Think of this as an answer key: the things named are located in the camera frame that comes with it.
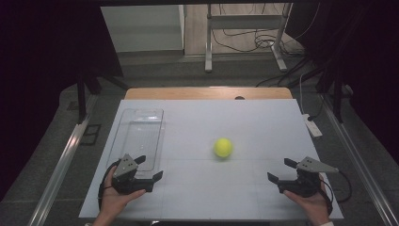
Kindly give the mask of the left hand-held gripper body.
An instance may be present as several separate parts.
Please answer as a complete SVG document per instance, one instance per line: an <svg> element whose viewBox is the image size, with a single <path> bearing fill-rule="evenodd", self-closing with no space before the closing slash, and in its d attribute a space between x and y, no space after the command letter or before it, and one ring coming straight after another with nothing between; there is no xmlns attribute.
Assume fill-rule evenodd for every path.
<svg viewBox="0 0 399 226"><path fill-rule="evenodd" d="M139 165L129 154L126 154L118 162L117 168L113 173L112 186L119 194L131 194L141 189L146 192L152 192L154 182L151 179L136 178Z"/></svg>

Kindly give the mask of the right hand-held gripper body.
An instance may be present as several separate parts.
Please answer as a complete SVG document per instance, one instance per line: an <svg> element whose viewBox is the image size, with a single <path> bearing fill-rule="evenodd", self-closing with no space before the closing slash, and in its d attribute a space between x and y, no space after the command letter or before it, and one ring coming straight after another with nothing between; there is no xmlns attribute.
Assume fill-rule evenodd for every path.
<svg viewBox="0 0 399 226"><path fill-rule="evenodd" d="M331 167L330 165L308 156L296 163L296 179L291 181L279 180L277 186L280 193L284 190L288 190L303 198L311 197L321 187L321 179L319 177L321 172L339 172L337 168Z"/></svg>

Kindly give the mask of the clear plastic tray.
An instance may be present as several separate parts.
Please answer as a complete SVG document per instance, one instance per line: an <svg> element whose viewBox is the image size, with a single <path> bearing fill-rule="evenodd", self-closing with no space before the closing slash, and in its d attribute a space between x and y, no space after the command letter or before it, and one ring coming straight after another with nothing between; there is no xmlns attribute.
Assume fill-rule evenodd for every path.
<svg viewBox="0 0 399 226"><path fill-rule="evenodd" d="M121 113L111 142L106 165L128 154L132 159L142 155L146 160L137 167L136 178L152 178L159 171L165 123L160 108L127 108Z"/></svg>

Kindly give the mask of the yellow tennis ball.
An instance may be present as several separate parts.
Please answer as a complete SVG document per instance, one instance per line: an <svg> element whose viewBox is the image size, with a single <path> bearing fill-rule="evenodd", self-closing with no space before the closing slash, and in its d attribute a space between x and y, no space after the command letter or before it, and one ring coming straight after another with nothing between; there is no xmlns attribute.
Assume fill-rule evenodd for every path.
<svg viewBox="0 0 399 226"><path fill-rule="evenodd" d="M232 153L232 143L228 138L222 137L219 138L214 144L214 153L218 157L228 157Z"/></svg>

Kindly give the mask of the person's left hand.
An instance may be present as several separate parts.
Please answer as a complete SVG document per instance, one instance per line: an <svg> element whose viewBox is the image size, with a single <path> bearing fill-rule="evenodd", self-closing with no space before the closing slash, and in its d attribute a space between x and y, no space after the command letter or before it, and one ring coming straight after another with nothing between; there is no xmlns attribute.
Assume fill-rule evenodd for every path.
<svg viewBox="0 0 399 226"><path fill-rule="evenodd" d="M114 218L116 218L122 212L129 202L143 196L146 193L144 189L141 189L129 195L120 195L112 186L112 177L115 170L116 166L109 171L105 179L104 194L102 196L102 207L99 213L99 215L112 216Z"/></svg>

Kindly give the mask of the person's right hand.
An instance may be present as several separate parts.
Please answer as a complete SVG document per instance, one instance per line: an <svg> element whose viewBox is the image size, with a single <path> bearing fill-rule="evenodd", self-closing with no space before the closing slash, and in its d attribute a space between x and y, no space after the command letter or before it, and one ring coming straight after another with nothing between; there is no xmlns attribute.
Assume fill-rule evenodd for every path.
<svg viewBox="0 0 399 226"><path fill-rule="evenodd" d="M303 198L288 190L284 190L283 194L303 209L311 226L320 226L332 221L329 218L327 202L320 193L308 198Z"/></svg>

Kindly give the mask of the white board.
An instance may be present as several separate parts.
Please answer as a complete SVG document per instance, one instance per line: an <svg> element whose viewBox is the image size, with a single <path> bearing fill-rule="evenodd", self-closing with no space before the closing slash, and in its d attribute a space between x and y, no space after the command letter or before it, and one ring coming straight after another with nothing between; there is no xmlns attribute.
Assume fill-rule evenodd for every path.
<svg viewBox="0 0 399 226"><path fill-rule="evenodd" d="M126 219L272 221L303 219L298 205L267 179L296 177L285 158L318 156L298 104L280 100L123 101L127 108L164 110L165 132L151 193L128 204ZM228 157L214 144L228 138Z"/></svg>

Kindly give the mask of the black stand leg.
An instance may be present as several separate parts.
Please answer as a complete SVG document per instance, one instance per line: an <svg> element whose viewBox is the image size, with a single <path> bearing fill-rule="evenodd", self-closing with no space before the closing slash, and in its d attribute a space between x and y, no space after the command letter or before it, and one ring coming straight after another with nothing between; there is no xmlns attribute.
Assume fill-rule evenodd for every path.
<svg viewBox="0 0 399 226"><path fill-rule="evenodd" d="M343 98L343 76L339 69L325 68L323 75L319 79L316 90L318 93L328 93L333 88L332 93L332 112L338 122L343 122L341 109Z"/></svg>
<svg viewBox="0 0 399 226"><path fill-rule="evenodd" d="M102 73L98 70L85 71L77 74L78 124L82 124L88 114L85 90L88 89L88 91L94 95L101 93L102 87L98 80L99 77L121 89L128 90L130 88L127 84L119 81L119 79L114 76Z"/></svg>

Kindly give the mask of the wooden table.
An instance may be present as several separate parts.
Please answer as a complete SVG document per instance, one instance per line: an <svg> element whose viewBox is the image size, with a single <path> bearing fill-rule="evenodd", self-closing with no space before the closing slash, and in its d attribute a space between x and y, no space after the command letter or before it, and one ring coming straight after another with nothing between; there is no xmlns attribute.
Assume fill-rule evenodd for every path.
<svg viewBox="0 0 399 226"><path fill-rule="evenodd" d="M266 100L292 99L287 88L135 88L126 91L125 100Z"/></svg>

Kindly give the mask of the dark curtain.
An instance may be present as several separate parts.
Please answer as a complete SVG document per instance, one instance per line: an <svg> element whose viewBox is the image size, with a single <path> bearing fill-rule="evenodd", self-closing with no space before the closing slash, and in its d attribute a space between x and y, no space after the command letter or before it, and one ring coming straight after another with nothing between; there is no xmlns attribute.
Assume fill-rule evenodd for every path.
<svg viewBox="0 0 399 226"><path fill-rule="evenodd" d="M121 66L98 5L0 0L0 201L36 150L62 90Z"/></svg>
<svg viewBox="0 0 399 226"><path fill-rule="evenodd" d="M317 89L349 86L356 113L399 162L399 0L295 2L286 33L326 68Z"/></svg>

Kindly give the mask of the white cabinet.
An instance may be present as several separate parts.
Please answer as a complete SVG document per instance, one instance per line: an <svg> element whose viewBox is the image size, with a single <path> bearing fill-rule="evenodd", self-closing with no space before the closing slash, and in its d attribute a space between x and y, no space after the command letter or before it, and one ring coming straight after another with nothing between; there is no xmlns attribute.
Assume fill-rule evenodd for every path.
<svg viewBox="0 0 399 226"><path fill-rule="evenodd" d="M183 50L184 6L101 7L117 52Z"/></svg>

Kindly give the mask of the white metal stand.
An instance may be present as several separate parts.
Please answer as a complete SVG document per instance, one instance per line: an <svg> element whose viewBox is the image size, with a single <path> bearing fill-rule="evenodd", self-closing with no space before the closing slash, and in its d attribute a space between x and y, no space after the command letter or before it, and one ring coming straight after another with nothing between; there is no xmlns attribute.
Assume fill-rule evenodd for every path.
<svg viewBox="0 0 399 226"><path fill-rule="evenodd" d="M211 35L214 29L277 29L278 33L270 49L282 72L287 71L286 64L281 56L280 43L292 4L286 3L281 15L213 15L211 5L207 5L206 24L206 50L205 71L212 71L212 41Z"/></svg>

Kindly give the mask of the black floor frame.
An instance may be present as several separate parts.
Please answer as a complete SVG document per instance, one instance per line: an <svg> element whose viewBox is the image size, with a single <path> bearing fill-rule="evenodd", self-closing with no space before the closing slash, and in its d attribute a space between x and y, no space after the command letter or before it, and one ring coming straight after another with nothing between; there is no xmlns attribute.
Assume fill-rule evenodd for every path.
<svg viewBox="0 0 399 226"><path fill-rule="evenodd" d="M89 124L81 137L80 144L82 146L93 146L99 137L101 131L100 124Z"/></svg>

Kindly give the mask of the aluminium rail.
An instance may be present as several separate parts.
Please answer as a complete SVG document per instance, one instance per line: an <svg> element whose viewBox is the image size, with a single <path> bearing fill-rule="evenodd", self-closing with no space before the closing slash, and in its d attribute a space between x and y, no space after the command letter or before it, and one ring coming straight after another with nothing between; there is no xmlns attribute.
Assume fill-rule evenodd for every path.
<svg viewBox="0 0 399 226"><path fill-rule="evenodd" d="M353 139L349 136L343 123L339 122L334 115L331 101L323 95L319 95L319 97L322 99L323 108L327 112L329 120L336 130L336 133L340 138L340 141L343 144L349 159L354 165L354 168L357 171L360 180L367 190L385 226L399 226L399 218L394 214L393 208L391 207L391 204L385 196L382 188L377 183L377 180L372 175L369 168L366 166L366 163L361 157L357 146L355 145Z"/></svg>
<svg viewBox="0 0 399 226"><path fill-rule="evenodd" d="M92 116L93 108L98 101L98 95L90 94L87 102L85 103L86 115L83 117L80 123L77 123L70 135L68 142L58 159L55 169L40 197L40 200L27 223L27 226L43 226L47 219L50 210L55 202L56 195L64 181L66 173L72 162L74 154L81 142L84 132L88 126L90 118Z"/></svg>

